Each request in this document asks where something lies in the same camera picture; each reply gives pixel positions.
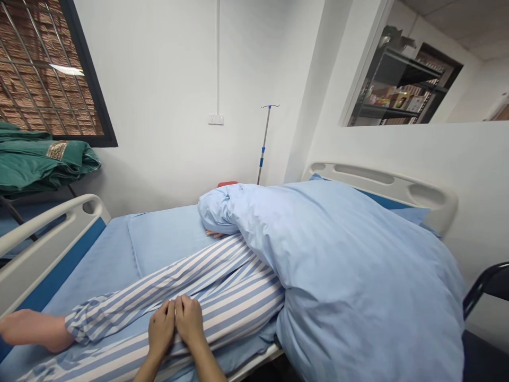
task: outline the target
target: wall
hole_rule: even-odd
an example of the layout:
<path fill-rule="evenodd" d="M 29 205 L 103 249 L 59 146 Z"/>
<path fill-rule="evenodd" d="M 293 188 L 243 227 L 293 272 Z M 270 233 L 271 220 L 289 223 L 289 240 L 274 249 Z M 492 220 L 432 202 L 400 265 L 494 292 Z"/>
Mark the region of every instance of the wall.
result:
<path fill-rule="evenodd" d="M 363 51 L 373 40 L 373 22 L 384 22 L 377 7 L 378 0 L 352 4 L 306 165 L 352 163 L 454 190 L 459 209 L 444 242 L 471 286 L 483 269 L 507 259 L 509 176 L 503 163 L 509 159 L 509 122 L 340 127 L 349 108 L 349 89 L 358 86 Z M 368 11 L 371 23 L 361 22 Z M 468 327 L 509 352 L 508 319 L 508 304 L 488 296 L 473 311 Z"/>
<path fill-rule="evenodd" d="M 275 102 L 286 120 L 278 109 L 271 127 L 284 134 L 268 141 L 264 175 L 283 181 L 323 2 L 221 0 L 224 127 L 206 124 L 216 111 L 215 0 L 75 4 L 119 143 L 96 150 L 103 168 L 80 193 L 119 216 L 195 203 L 220 181 L 256 182 L 260 106 Z"/>
<path fill-rule="evenodd" d="M 509 91 L 509 58 L 488 61 L 452 110 L 448 122 L 482 121 L 489 118 Z"/>
<path fill-rule="evenodd" d="M 305 166 L 351 5 L 351 0 L 325 1 L 288 156 L 285 183 L 298 181 Z"/>
<path fill-rule="evenodd" d="M 404 36 L 411 37 L 415 40 L 417 49 L 406 49 L 406 55 L 415 57 L 422 43 L 426 42 L 464 65 L 458 78 L 454 81 L 447 96 L 442 101 L 431 120 L 432 123 L 447 122 L 449 114 L 470 86 L 477 70 L 479 70 L 482 65 L 482 61 L 461 47 L 455 40 L 444 35 L 422 17 L 418 16 L 417 13 L 412 11 L 405 4 L 397 0 L 394 2 L 387 24 L 396 25 L 398 28 L 403 29 Z"/>

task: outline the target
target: blue duvet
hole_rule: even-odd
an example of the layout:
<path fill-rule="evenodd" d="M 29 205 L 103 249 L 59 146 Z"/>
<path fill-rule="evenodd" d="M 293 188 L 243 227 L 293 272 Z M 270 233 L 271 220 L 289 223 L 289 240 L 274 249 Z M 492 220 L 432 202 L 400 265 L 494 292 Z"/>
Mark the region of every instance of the blue duvet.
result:
<path fill-rule="evenodd" d="M 285 291 L 277 335 L 306 381 L 461 381 L 464 284 L 434 235 L 335 181 L 236 184 L 198 205 Z"/>

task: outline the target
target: electrical outlet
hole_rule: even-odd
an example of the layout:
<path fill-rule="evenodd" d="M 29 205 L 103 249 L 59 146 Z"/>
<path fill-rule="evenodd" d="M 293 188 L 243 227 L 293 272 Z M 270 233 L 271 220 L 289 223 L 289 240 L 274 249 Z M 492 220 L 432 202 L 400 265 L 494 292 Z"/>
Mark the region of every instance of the electrical outlet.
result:
<path fill-rule="evenodd" d="M 224 125 L 224 117 L 218 114 L 209 114 L 207 116 L 207 123 L 209 125 Z"/>

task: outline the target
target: chair backrest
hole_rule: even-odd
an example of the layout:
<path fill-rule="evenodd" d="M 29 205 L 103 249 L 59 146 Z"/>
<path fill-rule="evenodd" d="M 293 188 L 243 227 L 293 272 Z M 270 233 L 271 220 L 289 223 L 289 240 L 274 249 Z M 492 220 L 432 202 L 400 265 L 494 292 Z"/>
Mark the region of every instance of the chair backrest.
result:
<path fill-rule="evenodd" d="M 481 273 L 463 300 L 463 317 L 467 319 L 483 293 L 509 301 L 509 262 L 493 265 Z"/>

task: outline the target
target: white cable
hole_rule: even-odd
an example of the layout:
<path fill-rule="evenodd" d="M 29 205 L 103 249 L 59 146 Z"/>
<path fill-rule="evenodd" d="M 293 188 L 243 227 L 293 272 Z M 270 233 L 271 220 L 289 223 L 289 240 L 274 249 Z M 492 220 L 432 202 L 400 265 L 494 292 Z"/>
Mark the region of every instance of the white cable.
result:
<path fill-rule="evenodd" d="M 216 114 L 219 115 L 219 2 L 216 0 Z"/>

